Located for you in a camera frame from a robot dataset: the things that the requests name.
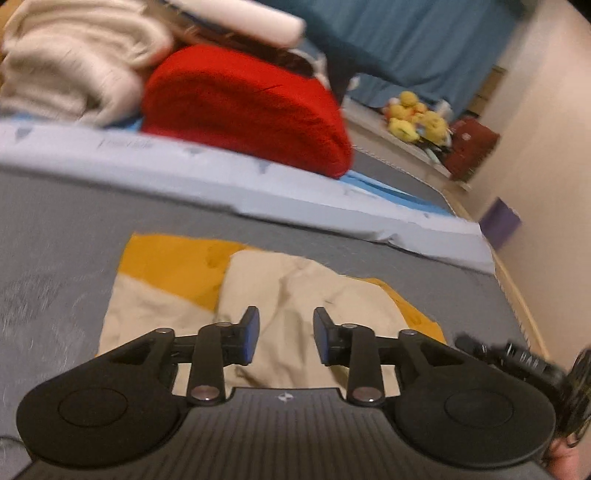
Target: wall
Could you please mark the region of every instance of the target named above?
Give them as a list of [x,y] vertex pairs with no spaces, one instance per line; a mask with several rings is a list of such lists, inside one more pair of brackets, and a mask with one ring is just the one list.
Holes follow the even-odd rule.
[[566,0],[540,2],[482,122],[502,139],[464,204],[479,218],[499,196],[519,213],[499,254],[570,367],[591,343],[591,25]]

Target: blue curtain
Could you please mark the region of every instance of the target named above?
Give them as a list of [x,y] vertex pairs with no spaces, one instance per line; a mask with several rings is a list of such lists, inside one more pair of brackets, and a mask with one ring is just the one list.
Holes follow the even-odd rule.
[[361,76],[358,102],[382,107],[400,91],[447,100],[462,113],[524,12],[519,0],[304,0],[341,39],[400,80]]

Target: metal screw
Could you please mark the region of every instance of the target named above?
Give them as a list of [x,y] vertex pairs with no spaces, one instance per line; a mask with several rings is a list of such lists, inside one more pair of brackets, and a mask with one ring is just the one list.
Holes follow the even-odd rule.
[[382,393],[374,387],[357,387],[353,390],[353,398],[364,403],[371,403],[382,398]]
[[211,385],[198,385],[191,390],[191,396],[196,400],[211,401],[220,396],[220,391]]

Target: gray mattress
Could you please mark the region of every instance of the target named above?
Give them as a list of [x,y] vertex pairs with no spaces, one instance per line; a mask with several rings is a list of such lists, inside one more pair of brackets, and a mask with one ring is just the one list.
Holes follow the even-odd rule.
[[[365,154],[356,171],[449,208],[428,185]],[[0,171],[0,434],[38,383],[97,350],[119,257],[133,232],[210,237],[312,258],[341,274],[377,277],[443,328],[524,343],[496,280],[394,248],[240,218],[138,194]],[[0,444],[0,479],[27,464]]]

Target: human hand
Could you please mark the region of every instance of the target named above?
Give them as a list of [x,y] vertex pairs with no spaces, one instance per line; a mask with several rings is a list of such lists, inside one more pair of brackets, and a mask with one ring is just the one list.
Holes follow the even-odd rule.
[[546,470],[557,480],[580,480],[577,447],[569,448],[564,438],[554,440],[548,449]]

